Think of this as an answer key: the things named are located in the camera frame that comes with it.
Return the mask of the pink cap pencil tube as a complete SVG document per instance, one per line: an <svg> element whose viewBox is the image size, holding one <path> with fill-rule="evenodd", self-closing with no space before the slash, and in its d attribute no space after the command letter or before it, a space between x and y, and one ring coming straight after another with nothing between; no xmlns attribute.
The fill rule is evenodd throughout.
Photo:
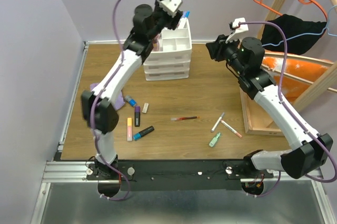
<svg viewBox="0 0 337 224"><path fill-rule="evenodd" d="M153 39L153 50L155 52L160 51L160 39L161 39L161 34L158 34L157 36L155 36L155 38Z"/></svg>

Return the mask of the grey white marker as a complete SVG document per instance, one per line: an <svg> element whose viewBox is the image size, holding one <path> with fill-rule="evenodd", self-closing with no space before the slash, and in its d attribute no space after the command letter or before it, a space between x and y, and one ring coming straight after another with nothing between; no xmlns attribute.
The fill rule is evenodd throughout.
<svg viewBox="0 0 337 224"><path fill-rule="evenodd" d="M220 117L217 119L217 121L215 122L215 124L214 124L213 127L211 128L211 132L212 132L212 133L215 132L215 130L216 130L218 124L221 122L221 120L223 119L224 115L225 115L225 112L221 113Z"/></svg>

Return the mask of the white plastic drawer organizer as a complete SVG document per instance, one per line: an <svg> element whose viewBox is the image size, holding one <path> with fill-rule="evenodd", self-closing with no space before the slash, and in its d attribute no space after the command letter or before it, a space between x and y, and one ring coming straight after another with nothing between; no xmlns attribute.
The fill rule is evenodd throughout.
<svg viewBox="0 0 337 224"><path fill-rule="evenodd" d="M153 51L143 64L147 81L188 78L192 56L189 20L182 29L163 29L160 51Z"/></svg>

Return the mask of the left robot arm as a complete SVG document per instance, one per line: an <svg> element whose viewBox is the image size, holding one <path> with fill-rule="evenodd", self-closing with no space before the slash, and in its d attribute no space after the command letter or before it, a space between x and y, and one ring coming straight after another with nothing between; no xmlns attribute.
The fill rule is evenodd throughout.
<svg viewBox="0 0 337 224"><path fill-rule="evenodd" d="M153 50L154 38L164 29L176 29L183 12L175 3L168 7L159 4L151 7L141 4L134 10L133 28L122 45L120 55L92 91L81 94L82 115L94 136L96 159L101 163L98 172L105 179L112 179L117 172L113 163L117 157L114 149L113 130L119 115L114 108L124 85L140 68Z"/></svg>

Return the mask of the pink white marker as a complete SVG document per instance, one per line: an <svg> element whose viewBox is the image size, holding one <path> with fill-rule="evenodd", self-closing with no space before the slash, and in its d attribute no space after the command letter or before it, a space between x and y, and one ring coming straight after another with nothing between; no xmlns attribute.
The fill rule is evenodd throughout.
<svg viewBox="0 0 337 224"><path fill-rule="evenodd" d="M238 133L233 127L231 127L228 123L226 123L224 120L221 120L221 123L227 128L229 129L232 133L234 133L236 136L238 136L239 138L242 138L242 135L240 133Z"/></svg>

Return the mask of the light blue white pen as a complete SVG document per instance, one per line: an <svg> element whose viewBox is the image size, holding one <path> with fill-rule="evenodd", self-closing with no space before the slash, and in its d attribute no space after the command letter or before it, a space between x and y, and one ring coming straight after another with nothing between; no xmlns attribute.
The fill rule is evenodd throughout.
<svg viewBox="0 0 337 224"><path fill-rule="evenodd" d="M186 11L186 12L184 13L184 17L183 17L183 26L186 24L187 19L188 19L188 17L189 17L189 14L190 14L190 11Z"/></svg>

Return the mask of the blue cap white pen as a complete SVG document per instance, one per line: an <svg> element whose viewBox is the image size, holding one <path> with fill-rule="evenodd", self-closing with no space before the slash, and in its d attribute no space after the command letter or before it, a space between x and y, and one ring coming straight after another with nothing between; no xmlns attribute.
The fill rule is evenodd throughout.
<svg viewBox="0 0 337 224"><path fill-rule="evenodd" d="M180 22L179 22L179 25L178 25L178 29L182 29L184 28L185 26L185 23L186 23L186 20L187 20L187 14L188 14L188 11L185 11L180 19Z"/></svg>

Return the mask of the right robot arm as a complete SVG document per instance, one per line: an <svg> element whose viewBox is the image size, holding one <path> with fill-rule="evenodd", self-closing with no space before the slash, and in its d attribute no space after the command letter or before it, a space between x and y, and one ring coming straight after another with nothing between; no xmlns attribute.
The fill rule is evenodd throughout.
<svg viewBox="0 0 337 224"><path fill-rule="evenodd" d="M279 127L290 146L286 151L257 150L245 156L243 173L250 178L261 170L278 170L299 179L325 164L333 139L311 127L286 100L274 78L261 67L265 50L261 41L246 37L242 42L227 41L219 35L206 43L210 58L224 61L234 70L240 89L262 107Z"/></svg>

